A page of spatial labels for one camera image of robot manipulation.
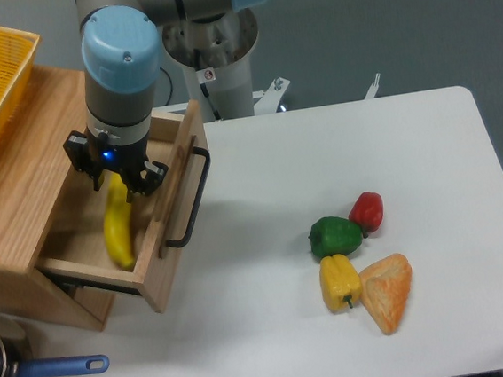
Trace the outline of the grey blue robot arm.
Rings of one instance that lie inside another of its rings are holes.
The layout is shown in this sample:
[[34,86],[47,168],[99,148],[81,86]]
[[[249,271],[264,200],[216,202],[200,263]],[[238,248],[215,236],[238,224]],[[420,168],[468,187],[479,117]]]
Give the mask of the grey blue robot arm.
[[100,188],[105,172],[129,196],[149,196],[168,168],[147,141],[163,57],[182,68],[192,99],[216,120],[255,110],[250,55],[266,0],[75,0],[85,76],[86,128],[64,149],[75,170]]

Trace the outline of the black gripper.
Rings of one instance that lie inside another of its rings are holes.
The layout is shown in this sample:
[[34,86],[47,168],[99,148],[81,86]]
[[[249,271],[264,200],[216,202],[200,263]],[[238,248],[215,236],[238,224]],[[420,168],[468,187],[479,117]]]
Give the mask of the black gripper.
[[114,142],[112,135],[96,137],[90,130],[83,133],[73,130],[65,143],[64,151],[74,169],[85,173],[92,181],[94,191],[104,183],[104,169],[122,172],[127,185],[126,202],[131,203],[136,194],[150,196],[162,185],[169,167],[159,161],[147,161],[146,137],[122,145]]

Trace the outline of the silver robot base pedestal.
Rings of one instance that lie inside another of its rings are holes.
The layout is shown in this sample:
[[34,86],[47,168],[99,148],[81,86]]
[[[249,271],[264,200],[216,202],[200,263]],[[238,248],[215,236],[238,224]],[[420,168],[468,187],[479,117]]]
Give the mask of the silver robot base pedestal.
[[258,38],[252,10],[180,21],[162,30],[166,54],[182,72],[204,122],[254,115],[250,57]]

